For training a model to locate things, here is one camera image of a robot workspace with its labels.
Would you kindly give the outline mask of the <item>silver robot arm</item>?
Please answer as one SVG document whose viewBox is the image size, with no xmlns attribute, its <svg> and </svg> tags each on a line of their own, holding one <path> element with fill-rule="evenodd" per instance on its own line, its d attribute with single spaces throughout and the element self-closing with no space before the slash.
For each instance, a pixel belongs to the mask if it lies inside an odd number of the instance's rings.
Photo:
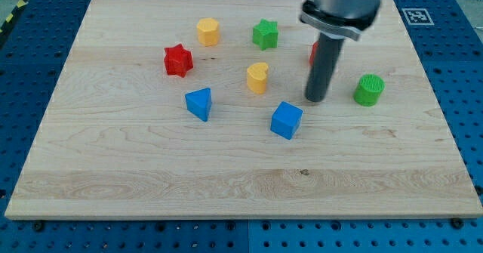
<svg viewBox="0 0 483 253">
<path fill-rule="evenodd" d="M 373 24 L 379 7 L 380 0 L 305 0 L 300 21 L 319 32 L 304 92 L 307 100 L 324 100 L 344 41 L 357 41 Z"/>
</svg>

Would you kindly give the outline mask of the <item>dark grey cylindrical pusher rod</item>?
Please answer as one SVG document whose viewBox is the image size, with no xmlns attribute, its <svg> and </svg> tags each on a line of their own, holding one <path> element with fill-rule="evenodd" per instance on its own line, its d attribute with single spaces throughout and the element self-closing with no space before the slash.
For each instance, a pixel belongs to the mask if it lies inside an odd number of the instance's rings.
<svg viewBox="0 0 483 253">
<path fill-rule="evenodd" d="M 305 97 L 312 102 L 324 100 L 334 74 L 344 39 L 333 39 L 324 33 L 318 37 L 318 49 L 305 88 Z"/>
</svg>

